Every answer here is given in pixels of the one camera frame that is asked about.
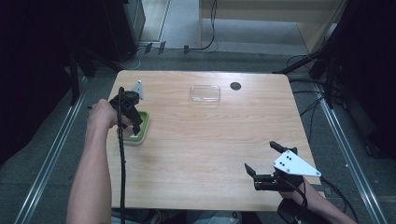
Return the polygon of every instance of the metal rail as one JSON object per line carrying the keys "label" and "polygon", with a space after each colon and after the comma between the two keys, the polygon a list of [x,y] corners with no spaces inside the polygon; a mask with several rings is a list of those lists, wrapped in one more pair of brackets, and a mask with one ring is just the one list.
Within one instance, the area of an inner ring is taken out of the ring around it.
{"label": "metal rail", "polygon": [[49,150],[47,158],[44,160],[41,169],[35,178],[35,182],[32,184],[28,191],[28,195],[23,203],[21,211],[19,212],[14,223],[29,223],[30,219],[35,211],[35,207],[41,198],[41,195],[50,179],[53,168],[58,161],[59,155],[62,152],[64,141],[67,138],[70,129],[74,123],[77,113],[81,107],[81,103],[85,96],[85,91],[88,86],[88,79],[83,78],[81,80],[81,95],[78,97],[74,106],[71,106],[67,112],[64,122],[57,133],[54,142]]}
{"label": "metal rail", "polygon": [[[324,91],[323,88],[318,84],[315,84],[315,87],[317,91]],[[347,141],[347,137],[341,128],[341,124],[338,122],[337,116],[335,115],[334,111],[329,108],[325,101],[320,101],[320,103],[373,223],[387,224],[388,221],[385,218],[380,204],[378,203],[378,199],[376,198],[369,181],[361,169],[361,166],[359,165],[359,162],[353,153],[352,147]]]}

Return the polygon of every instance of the green tray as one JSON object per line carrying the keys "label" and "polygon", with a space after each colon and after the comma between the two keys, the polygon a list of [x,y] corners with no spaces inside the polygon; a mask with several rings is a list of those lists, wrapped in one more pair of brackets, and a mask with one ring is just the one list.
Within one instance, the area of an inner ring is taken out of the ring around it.
{"label": "green tray", "polygon": [[143,120],[143,123],[140,125],[140,132],[137,135],[132,135],[129,137],[124,137],[124,141],[131,144],[141,144],[145,141],[146,133],[148,131],[149,126],[149,113],[145,111],[139,111],[140,118]]}

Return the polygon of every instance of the black cable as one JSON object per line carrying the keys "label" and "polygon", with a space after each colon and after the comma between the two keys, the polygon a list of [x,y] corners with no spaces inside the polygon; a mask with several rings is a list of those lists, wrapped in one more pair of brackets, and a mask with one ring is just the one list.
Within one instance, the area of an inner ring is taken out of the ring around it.
{"label": "black cable", "polygon": [[132,58],[132,55],[133,55],[132,52],[128,52],[127,54],[128,54],[128,57],[121,63],[126,63],[128,60],[130,60]]}
{"label": "black cable", "polygon": [[300,211],[300,214],[295,217],[296,221],[300,221],[302,219],[304,212],[308,208],[308,200],[306,199],[305,192],[303,193],[300,189],[298,189],[298,187],[294,186],[293,184],[291,184],[289,181],[287,181],[285,178],[282,178],[281,176],[279,176],[278,179],[281,180],[282,182],[284,182],[285,184],[289,185],[294,190],[296,190],[303,198],[303,204],[302,204],[302,209]]}
{"label": "black cable", "polygon": [[330,188],[336,193],[338,194],[344,201],[344,203],[346,203],[346,205],[349,207],[350,211],[352,212],[353,217],[355,218],[355,221],[357,223],[359,223],[358,221],[358,216],[356,215],[355,210],[353,209],[352,204],[349,202],[349,200],[343,195],[343,193],[341,192],[341,190],[339,188],[337,188],[334,184],[330,183],[327,179],[325,179],[323,176],[320,177],[320,180],[325,182],[327,185],[330,186]]}
{"label": "black cable", "polygon": [[216,19],[217,8],[218,8],[218,0],[214,0],[213,1],[213,5],[212,5],[212,9],[210,11],[210,23],[211,23],[211,26],[212,26],[213,34],[212,34],[212,39],[210,40],[209,44],[206,47],[204,47],[204,48],[189,49],[189,50],[204,50],[204,49],[208,49],[213,44],[213,41],[215,40],[215,32],[216,32],[216,30],[215,30],[215,19]]}
{"label": "black cable", "polygon": [[305,189],[305,180],[303,179],[303,184],[304,184],[304,194],[306,193],[306,189]]}
{"label": "black cable", "polygon": [[124,92],[124,88],[119,88],[119,104],[117,108],[117,126],[119,134],[119,144],[120,144],[120,159],[121,159],[121,193],[120,193],[120,217],[121,224],[125,224],[125,154],[123,145],[123,135],[122,135],[122,112],[121,112],[121,95]]}
{"label": "black cable", "polygon": [[319,101],[321,101],[323,98],[324,98],[323,95],[320,96],[317,100],[314,101],[314,103],[312,103],[311,105],[309,105],[309,106],[305,109],[305,111],[301,112],[301,113],[300,113],[300,116],[302,116],[302,115],[305,114],[306,112],[308,112],[308,111],[310,111],[311,109],[313,109],[314,106],[315,106]]}
{"label": "black cable", "polygon": [[317,101],[314,105],[314,108],[312,109],[312,114],[311,114],[311,122],[309,124],[309,135],[308,135],[308,143],[311,142],[311,135],[312,135],[312,124],[314,122],[314,114],[315,114],[315,110],[317,109],[317,106],[319,104],[320,101]]}
{"label": "black cable", "polygon": [[[290,58],[286,61],[286,67],[289,67],[289,62],[291,61],[291,59],[296,58],[296,57],[303,57],[303,58],[305,58],[305,57],[307,57],[307,56],[309,56],[309,54],[300,54],[300,55],[295,55],[295,56],[290,57]],[[306,64],[304,64],[304,67],[305,67],[306,69],[308,69],[308,71],[311,70],[309,67],[306,66]]]}
{"label": "black cable", "polygon": [[317,93],[317,94],[321,94],[321,95],[324,94],[323,91],[294,91],[293,92],[293,94],[296,94],[296,93]]}
{"label": "black cable", "polygon": [[320,85],[325,85],[324,82],[315,81],[315,80],[312,80],[312,79],[291,79],[289,81],[289,83],[291,83],[291,82],[311,82],[311,83],[318,83]]}

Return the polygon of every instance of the clear plastic container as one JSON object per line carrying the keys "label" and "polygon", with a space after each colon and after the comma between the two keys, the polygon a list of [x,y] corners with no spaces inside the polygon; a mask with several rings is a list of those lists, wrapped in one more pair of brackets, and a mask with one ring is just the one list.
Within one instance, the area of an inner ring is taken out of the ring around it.
{"label": "clear plastic container", "polygon": [[193,85],[190,92],[193,105],[219,105],[220,87],[215,85]]}

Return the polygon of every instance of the person's arm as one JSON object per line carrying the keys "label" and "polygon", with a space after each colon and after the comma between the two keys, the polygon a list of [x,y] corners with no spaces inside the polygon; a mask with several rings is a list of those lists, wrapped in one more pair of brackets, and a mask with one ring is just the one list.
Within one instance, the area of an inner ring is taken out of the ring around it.
{"label": "person's arm", "polygon": [[[308,201],[308,209],[312,212],[325,218],[328,222],[333,224],[349,224],[356,223],[349,216],[341,212],[334,204],[327,201],[321,196],[312,185],[304,179],[305,182],[305,197]],[[304,183],[300,185],[299,189],[304,192]],[[279,192],[279,194],[288,199],[292,199],[297,204],[303,204],[303,197],[297,192]]]}
{"label": "person's arm", "polygon": [[111,181],[106,139],[117,123],[117,112],[106,100],[92,107],[84,151],[73,181],[66,223],[111,223]]}

